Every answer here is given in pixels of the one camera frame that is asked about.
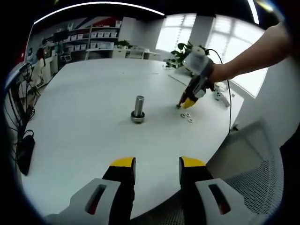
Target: window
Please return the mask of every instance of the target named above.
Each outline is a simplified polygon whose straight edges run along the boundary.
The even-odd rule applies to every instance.
[[[263,33],[264,30],[247,22],[218,15],[212,27],[207,48],[216,50],[223,63],[226,63],[254,44]],[[213,52],[210,53],[210,58],[215,63],[221,63]],[[255,98],[263,84],[267,70],[264,68],[240,75],[232,81]]]
[[[167,16],[160,30],[156,49],[171,52],[178,43],[188,43],[196,14]]]

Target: metal cylinder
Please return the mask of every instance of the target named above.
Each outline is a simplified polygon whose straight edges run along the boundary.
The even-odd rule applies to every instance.
[[[139,117],[142,115],[143,112],[143,103],[144,103],[144,96],[137,96],[135,100],[135,112],[134,115]]]

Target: human arm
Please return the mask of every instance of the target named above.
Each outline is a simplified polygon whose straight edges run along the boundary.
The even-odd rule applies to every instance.
[[[261,38],[232,61],[215,64],[209,80],[220,82],[258,69],[270,67],[285,59],[292,50],[292,43],[279,23],[268,28]]]

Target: office room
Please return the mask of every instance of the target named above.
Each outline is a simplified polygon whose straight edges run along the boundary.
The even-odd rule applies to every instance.
[[[16,184],[42,220],[274,217],[281,150],[299,135],[299,64],[287,44],[274,63],[229,68],[268,46],[269,32],[288,39],[280,10],[263,0],[53,2],[32,20],[3,106]]]

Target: potted plant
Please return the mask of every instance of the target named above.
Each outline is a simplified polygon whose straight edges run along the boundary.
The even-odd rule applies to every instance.
[[[172,51],[171,54],[174,55],[175,59],[168,59],[166,67],[170,68],[179,68],[182,67],[183,60],[191,53],[193,49],[193,45],[188,41],[187,45],[184,43],[179,43],[177,45],[179,51]],[[202,47],[202,45],[198,45],[198,47],[202,48],[205,52],[205,55],[209,54],[209,50]]]
[[[127,40],[122,40],[118,41],[116,45],[118,46],[118,48],[126,49],[129,46],[129,42]]]

